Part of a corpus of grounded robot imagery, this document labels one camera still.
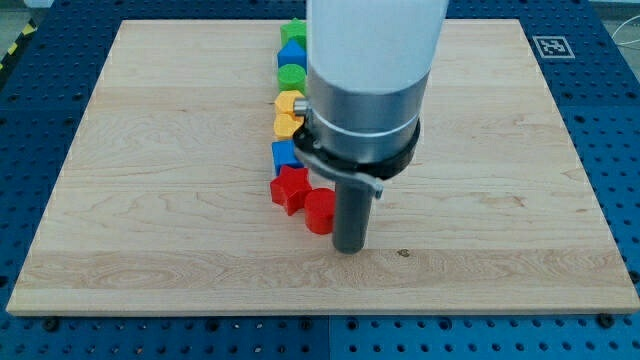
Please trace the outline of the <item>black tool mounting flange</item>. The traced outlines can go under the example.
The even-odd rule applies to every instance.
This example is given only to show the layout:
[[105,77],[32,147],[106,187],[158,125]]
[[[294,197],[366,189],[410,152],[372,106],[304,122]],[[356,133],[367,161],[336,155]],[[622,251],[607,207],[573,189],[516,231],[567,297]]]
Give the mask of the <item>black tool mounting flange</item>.
[[293,135],[294,154],[306,167],[336,184],[362,189],[371,197],[382,196],[383,182],[401,173],[412,161],[421,135],[421,123],[408,144],[393,156],[378,162],[355,162],[343,159],[324,149],[308,126],[298,128]]

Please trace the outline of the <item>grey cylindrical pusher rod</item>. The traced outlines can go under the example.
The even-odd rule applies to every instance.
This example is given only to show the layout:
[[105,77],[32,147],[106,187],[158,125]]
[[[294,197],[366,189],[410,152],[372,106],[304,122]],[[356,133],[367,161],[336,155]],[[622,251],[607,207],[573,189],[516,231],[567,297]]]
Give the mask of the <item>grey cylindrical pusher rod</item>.
[[373,195],[363,185],[338,182],[335,185],[333,246],[341,253],[355,254],[363,249]]

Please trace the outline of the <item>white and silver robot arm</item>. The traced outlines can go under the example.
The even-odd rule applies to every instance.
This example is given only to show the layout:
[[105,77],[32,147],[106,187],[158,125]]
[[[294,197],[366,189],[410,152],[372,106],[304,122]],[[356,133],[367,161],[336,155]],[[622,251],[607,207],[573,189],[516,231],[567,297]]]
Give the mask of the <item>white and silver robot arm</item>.
[[373,199],[411,162],[448,0],[306,5],[307,80],[295,156],[335,184],[332,242],[365,244]]

